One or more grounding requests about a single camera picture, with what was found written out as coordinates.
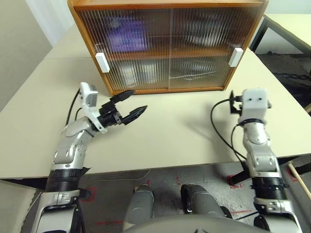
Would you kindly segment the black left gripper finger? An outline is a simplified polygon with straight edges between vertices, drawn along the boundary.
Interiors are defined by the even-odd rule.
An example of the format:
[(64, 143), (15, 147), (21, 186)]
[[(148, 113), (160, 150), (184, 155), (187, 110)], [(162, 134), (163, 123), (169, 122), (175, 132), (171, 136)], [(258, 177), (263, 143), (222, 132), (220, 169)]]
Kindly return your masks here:
[(134, 110), (132, 110), (127, 116), (122, 117), (122, 124), (124, 125), (128, 125), (129, 123), (131, 123), (132, 121), (136, 120), (137, 118), (139, 118), (147, 109), (147, 105), (145, 106), (141, 106), (138, 107)]
[(116, 104), (116, 103), (118, 103), (118, 102), (120, 102), (120, 101), (126, 100), (126, 99), (129, 98), (131, 95), (133, 95), (134, 92), (135, 92), (134, 90), (126, 90), (126, 91), (123, 91), (123, 92), (121, 92), (121, 93), (119, 93), (119, 94), (116, 94), (116, 95), (112, 96), (112, 97), (110, 98), (110, 101), (111, 101), (113, 104)]

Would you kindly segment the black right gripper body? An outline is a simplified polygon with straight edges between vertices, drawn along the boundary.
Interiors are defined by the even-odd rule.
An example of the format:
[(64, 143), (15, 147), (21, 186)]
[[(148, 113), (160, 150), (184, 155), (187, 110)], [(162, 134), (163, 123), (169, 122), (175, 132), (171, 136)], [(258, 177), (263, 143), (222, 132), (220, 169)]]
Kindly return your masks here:
[(240, 96), (236, 96), (234, 95), (233, 90), (230, 92), (230, 96), (229, 96), (229, 107), (230, 107), (230, 113), (231, 114), (237, 114), (237, 115), (241, 115), (242, 114), (242, 109), (241, 108), (236, 108), (234, 106), (234, 104), (236, 102), (242, 103), (242, 95)]

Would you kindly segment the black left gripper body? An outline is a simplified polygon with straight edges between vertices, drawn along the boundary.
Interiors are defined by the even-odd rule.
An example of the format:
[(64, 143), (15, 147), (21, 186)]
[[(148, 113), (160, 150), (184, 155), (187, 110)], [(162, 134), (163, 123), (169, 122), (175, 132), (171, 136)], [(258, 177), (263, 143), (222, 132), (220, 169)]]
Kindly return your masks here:
[(112, 101), (103, 104), (99, 114), (98, 120), (103, 127), (122, 124), (121, 115)]

